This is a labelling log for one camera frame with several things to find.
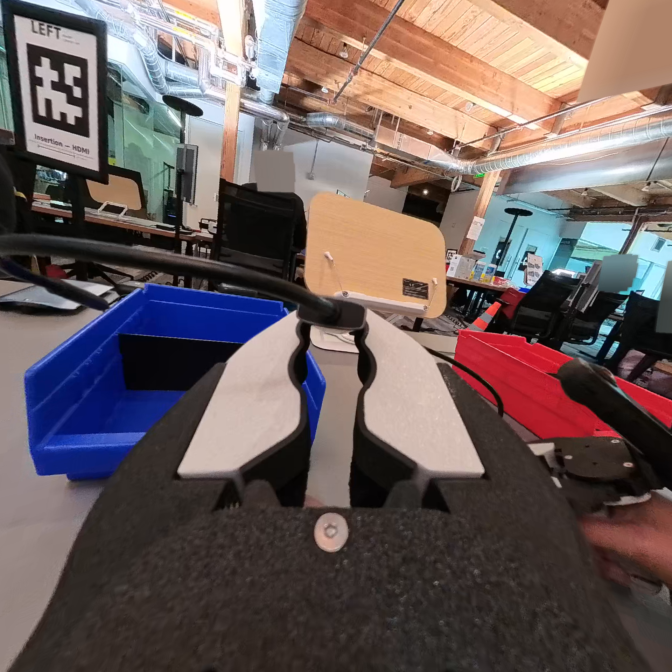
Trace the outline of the grey desk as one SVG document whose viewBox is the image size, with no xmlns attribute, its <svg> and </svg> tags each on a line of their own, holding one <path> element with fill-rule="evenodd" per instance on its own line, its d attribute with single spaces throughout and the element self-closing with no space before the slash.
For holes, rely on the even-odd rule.
<svg viewBox="0 0 672 672">
<path fill-rule="evenodd" d="M 28 450 L 23 377 L 98 315 L 1 313 L 1 670 L 8 671 L 42 616 L 72 543 L 103 482 L 38 476 Z M 360 383 L 356 357 L 311 347 L 326 378 L 308 494 L 348 502 L 352 424 Z"/>
</svg>

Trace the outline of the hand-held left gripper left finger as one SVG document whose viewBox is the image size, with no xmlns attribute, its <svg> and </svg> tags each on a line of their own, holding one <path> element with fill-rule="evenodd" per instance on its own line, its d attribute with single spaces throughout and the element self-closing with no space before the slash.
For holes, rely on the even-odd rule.
<svg viewBox="0 0 672 672">
<path fill-rule="evenodd" d="M 240 495 L 264 481 L 282 505 L 304 505 L 311 451 L 305 332 L 293 312 L 231 356 L 178 466 L 181 480 L 228 480 Z"/>
</svg>

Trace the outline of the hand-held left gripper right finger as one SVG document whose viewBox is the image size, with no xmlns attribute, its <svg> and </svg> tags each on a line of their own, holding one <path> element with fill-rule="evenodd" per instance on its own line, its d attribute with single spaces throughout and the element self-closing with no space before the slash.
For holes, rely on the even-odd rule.
<svg viewBox="0 0 672 672">
<path fill-rule="evenodd" d="M 351 507 L 382 507 L 399 483 L 422 500 L 437 481 L 482 479 L 483 463 L 433 355 L 371 310 L 354 337 L 361 389 Z"/>
</svg>

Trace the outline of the black framed printed sign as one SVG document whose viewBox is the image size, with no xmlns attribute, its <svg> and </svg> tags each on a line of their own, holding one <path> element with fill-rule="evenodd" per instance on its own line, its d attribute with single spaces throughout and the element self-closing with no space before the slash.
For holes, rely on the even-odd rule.
<svg viewBox="0 0 672 672">
<path fill-rule="evenodd" d="M 27 1 L 1 19 L 17 152 L 108 184 L 105 22 Z"/>
</svg>

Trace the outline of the wooden table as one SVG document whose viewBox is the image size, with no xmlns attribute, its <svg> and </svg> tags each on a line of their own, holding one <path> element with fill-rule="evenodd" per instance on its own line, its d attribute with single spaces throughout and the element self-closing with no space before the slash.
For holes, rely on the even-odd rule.
<svg viewBox="0 0 672 672">
<path fill-rule="evenodd" d="M 465 288 L 466 290 L 473 290 L 477 292 L 492 292 L 498 295 L 508 291 L 509 289 L 518 290 L 518 287 L 512 285 L 510 282 L 493 283 L 485 281 L 465 280 L 457 277 L 448 276 L 446 278 L 447 285 L 457 288 Z"/>
<path fill-rule="evenodd" d="M 53 207 L 50 204 L 33 202 L 31 210 L 38 214 L 60 217 L 62 219 L 72 217 L 72 211 L 69 208 Z M 85 208 L 84 219 L 86 223 L 99 224 L 127 231 L 139 232 L 146 235 L 156 235 L 163 238 L 174 238 L 173 229 L 161 228 L 157 223 L 149 220 L 143 220 L 132 216 L 108 216 L 92 208 Z M 181 230 L 180 239 L 185 242 L 211 243 L 213 236 L 208 232 L 199 232 L 195 230 Z"/>
</svg>

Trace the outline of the orange traffic cone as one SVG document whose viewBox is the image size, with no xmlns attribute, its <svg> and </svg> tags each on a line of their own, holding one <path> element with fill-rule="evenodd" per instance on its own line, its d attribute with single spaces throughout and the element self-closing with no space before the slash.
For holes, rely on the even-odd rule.
<svg viewBox="0 0 672 672">
<path fill-rule="evenodd" d="M 488 307 L 482 314 L 478 315 L 475 320 L 469 325 L 468 329 L 471 331 L 485 332 L 494 317 L 499 312 L 499 309 L 502 307 L 500 301 L 495 301 L 490 307 Z"/>
</svg>

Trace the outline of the black office chair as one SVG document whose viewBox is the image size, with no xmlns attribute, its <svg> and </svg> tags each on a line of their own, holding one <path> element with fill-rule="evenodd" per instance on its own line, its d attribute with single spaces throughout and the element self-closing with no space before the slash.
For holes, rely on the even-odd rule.
<svg viewBox="0 0 672 672">
<path fill-rule="evenodd" d="M 565 342 L 571 345 L 594 345 L 603 323 L 626 303 L 628 298 L 629 294 L 598 291 L 588 307 L 575 313 Z"/>
<path fill-rule="evenodd" d="M 287 197 L 221 178 L 210 259 L 290 281 L 296 261 L 295 219 Z"/>
<path fill-rule="evenodd" d="M 559 322 L 561 308 L 579 287 L 579 280 L 545 271 L 516 304 L 503 332 L 527 341 L 549 337 Z"/>
</svg>

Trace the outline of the person's right hand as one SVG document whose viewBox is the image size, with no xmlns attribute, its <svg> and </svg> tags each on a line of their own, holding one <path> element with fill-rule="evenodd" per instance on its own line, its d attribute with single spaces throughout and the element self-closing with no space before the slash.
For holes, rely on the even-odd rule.
<svg viewBox="0 0 672 672">
<path fill-rule="evenodd" d="M 610 508 L 609 516 L 590 515 L 579 523 L 595 551 L 603 578 L 630 587 L 629 562 L 671 588 L 671 501 L 654 492 L 647 501 Z"/>
</svg>

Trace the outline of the black bin divider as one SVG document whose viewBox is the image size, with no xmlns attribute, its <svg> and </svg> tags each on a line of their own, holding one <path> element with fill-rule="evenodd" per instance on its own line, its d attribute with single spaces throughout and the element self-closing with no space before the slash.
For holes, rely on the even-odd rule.
<svg viewBox="0 0 672 672">
<path fill-rule="evenodd" d="M 129 391 L 187 391 L 242 343 L 120 333 L 119 349 Z"/>
</svg>

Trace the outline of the red plastic bin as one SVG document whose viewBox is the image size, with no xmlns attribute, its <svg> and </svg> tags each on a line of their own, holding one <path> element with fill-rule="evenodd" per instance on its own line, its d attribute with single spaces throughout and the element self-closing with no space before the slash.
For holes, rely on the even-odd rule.
<svg viewBox="0 0 672 672">
<path fill-rule="evenodd" d="M 552 375 L 570 357 L 523 337 L 460 330 L 455 359 L 492 385 L 505 414 L 540 439 L 617 436 Z"/>
</svg>

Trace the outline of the silver ventilation duct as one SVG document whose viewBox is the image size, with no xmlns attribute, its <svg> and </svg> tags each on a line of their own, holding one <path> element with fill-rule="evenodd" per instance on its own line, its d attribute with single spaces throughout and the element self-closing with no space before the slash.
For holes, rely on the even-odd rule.
<svg viewBox="0 0 672 672">
<path fill-rule="evenodd" d="M 257 38 L 257 87 L 272 104 L 280 92 L 288 54 L 307 1 L 253 1 Z"/>
</svg>

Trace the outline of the blue plastic bin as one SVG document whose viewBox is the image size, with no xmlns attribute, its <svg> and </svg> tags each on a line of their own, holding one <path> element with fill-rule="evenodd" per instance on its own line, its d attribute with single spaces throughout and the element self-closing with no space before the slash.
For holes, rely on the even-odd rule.
<svg viewBox="0 0 672 672">
<path fill-rule="evenodd" d="M 129 391 L 120 333 L 243 345 L 287 316 L 280 301 L 149 284 L 121 299 L 25 374 L 38 475 L 111 476 L 186 391 Z"/>
</svg>

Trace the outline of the black floor lamp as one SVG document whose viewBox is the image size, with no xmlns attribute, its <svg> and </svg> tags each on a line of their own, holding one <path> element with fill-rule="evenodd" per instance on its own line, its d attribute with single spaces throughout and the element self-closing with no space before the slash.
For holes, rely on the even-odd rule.
<svg viewBox="0 0 672 672">
<path fill-rule="evenodd" d="M 518 208 L 518 207 L 508 207 L 508 208 L 505 209 L 505 213 L 512 215 L 513 219 L 512 219 L 511 225 L 509 227 L 509 230 L 507 232 L 506 238 L 503 241 L 503 248 L 502 248 L 502 252 L 501 252 L 501 255 L 500 255 L 499 265 L 502 265 L 505 262 L 506 256 L 508 254 L 510 242 L 511 242 L 511 235 L 512 235 L 513 230 L 516 226 L 517 220 L 521 217 L 522 218 L 527 218 L 529 216 L 532 216 L 532 214 L 533 214 L 533 212 L 528 210 L 528 209 Z"/>
<path fill-rule="evenodd" d="M 175 164 L 175 230 L 173 250 L 181 254 L 181 228 L 183 225 L 183 176 L 186 166 L 186 120 L 188 116 L 200 117 L 203 110 L 195 104 L 174 95 L 163 95 L 163 103 L 180 114 L 180 142 L 176 150 Z"/>
</svg>

